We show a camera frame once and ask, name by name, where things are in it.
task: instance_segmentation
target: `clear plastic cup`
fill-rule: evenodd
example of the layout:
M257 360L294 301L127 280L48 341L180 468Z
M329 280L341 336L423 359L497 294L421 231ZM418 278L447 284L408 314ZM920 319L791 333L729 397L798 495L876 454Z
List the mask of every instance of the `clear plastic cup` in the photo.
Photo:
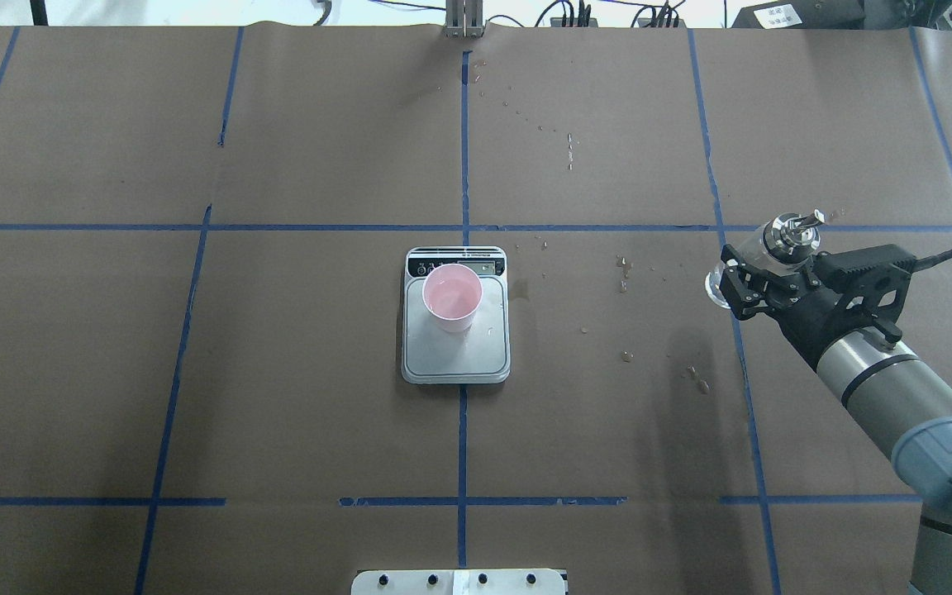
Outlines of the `clear plastic cup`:
M483 300L483 282L464 264L443 264L424 279L421 297L439 328L461 332L473 324Z

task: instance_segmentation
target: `scale platform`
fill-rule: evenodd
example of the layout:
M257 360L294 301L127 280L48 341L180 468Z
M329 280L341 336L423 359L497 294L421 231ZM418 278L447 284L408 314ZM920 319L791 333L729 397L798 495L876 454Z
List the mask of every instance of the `scale platform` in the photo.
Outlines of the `scale platform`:
M424 307L426 276L464 264L483 282L473 325L447 332ZM413 384L495 384L509 376L509 285L506 253L496 247L426 247L407 253L403 275L402 375Z

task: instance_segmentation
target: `table surface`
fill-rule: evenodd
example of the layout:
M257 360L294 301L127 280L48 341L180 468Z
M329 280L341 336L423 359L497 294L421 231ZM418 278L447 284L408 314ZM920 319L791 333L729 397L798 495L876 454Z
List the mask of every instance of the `table surface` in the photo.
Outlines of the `table surface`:
M952 34L658 33L0 29L0 593L902 591L918 501L702 282L951 247ZM505 383L400 377L416 245L507 250ZM952 260L899 324L952 384Z

